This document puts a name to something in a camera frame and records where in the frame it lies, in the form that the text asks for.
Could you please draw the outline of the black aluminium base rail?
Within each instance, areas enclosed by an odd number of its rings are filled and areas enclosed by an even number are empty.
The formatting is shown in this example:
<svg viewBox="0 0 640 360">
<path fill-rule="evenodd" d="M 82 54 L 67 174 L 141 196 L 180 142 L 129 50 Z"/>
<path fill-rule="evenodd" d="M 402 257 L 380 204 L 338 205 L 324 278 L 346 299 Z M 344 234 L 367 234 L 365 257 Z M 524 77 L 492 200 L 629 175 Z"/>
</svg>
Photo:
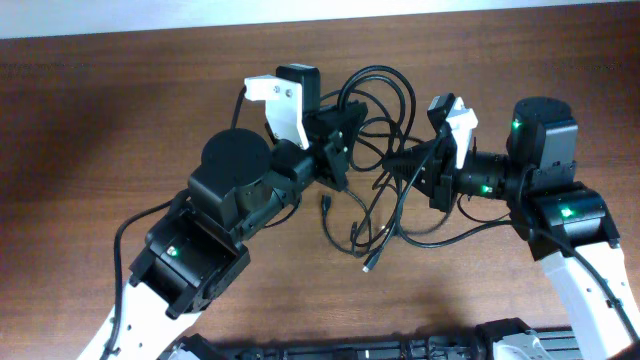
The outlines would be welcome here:
<svg viewBox="0 0 640 360">
<path fill-rule="evenodd" d="M 325 344 L 216 345 L 199 334 L 181 338 L 159 358 L 250 360 L 582 359 L 569 329 L 534 330 L 514 319 L 486 323 L 460 335 Z"/>
</svg>

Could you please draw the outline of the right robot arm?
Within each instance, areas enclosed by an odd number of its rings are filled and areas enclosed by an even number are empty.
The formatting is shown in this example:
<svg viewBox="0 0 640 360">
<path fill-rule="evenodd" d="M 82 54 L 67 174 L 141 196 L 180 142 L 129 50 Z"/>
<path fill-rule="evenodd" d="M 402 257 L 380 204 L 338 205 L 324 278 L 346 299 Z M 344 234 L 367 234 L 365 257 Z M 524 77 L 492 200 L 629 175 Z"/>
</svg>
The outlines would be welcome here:
<svg viewBox="0 0 640 360">
<path fill-rule="evenodd" d="M 460 195 L 505 202 L 507 219 L 480 228 L 511 226 L 528 244 L 583 357 L 638 355 L 639 309 L 620 234 L 602 196 L 574 178 L 578 125 L 570 106 L 549 97 L 518 101 L 504 154 L 477 150 L 478 120 L 453 94 L 435 97 L 427 116 L 435 138 L 390 156 L 384 170 L 442 212 Z"/>
</svg>

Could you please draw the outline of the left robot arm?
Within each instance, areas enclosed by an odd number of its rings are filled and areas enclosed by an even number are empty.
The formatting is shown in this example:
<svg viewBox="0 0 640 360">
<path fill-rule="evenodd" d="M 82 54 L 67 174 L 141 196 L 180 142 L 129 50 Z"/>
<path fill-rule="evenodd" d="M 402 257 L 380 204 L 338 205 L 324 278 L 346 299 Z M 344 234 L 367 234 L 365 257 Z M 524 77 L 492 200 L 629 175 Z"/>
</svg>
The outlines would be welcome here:
<svg viewBox="0 0 640 360">
<path fill-rule="evenodd" d="M 214 135 L 186 189 L 117 229 L 114 306 L 81 358 L 158 358 L 246 268 L 247 240 L 314 182 L 346 187 L 367 113 L 353 101 L 304 114 L 308 149 L 285 139 L 269 145 L 244 128 Z"/>
</svg>

